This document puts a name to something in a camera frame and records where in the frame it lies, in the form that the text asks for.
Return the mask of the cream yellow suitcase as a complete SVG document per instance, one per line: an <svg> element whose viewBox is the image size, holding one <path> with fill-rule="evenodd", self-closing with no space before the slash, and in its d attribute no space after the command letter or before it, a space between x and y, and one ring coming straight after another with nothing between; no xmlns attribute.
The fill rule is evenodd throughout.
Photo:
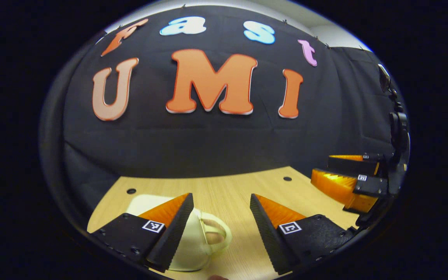
<svg viewBox="0 0 448 280"><path fill-rule="evenodd" d="M174 198L141 194L133 198L127 213L135 216L144 214ZM154 218L144 218L147 222L145 231L159 233L166 229L166 222ZM206 267L212 256L225 251L232 241L231 229L217 216L194 208L188 217L178 248L169 266L171 271L198 271Z"/></svg>

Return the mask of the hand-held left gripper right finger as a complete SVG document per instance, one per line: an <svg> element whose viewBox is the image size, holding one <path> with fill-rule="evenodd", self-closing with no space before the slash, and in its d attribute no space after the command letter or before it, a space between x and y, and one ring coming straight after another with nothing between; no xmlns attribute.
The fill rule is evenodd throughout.
<svg viewBox="0 0 448 280"><path fill-rule="evenodd" d="M304 216L258 194L250 197L260 237L276 273L311 269L331 258L355 236L324 215Z"/></svg>

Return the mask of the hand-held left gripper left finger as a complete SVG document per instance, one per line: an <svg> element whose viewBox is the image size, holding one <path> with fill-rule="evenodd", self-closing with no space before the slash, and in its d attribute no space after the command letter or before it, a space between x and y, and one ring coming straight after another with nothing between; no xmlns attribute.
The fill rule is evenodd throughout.
<svg viewBox="0 0 448 280"><path fill-rule="evenodd" d="M140 215L122 213L92 235L123 259L164 273L193 209L193 195L185 193Z"/></svg>

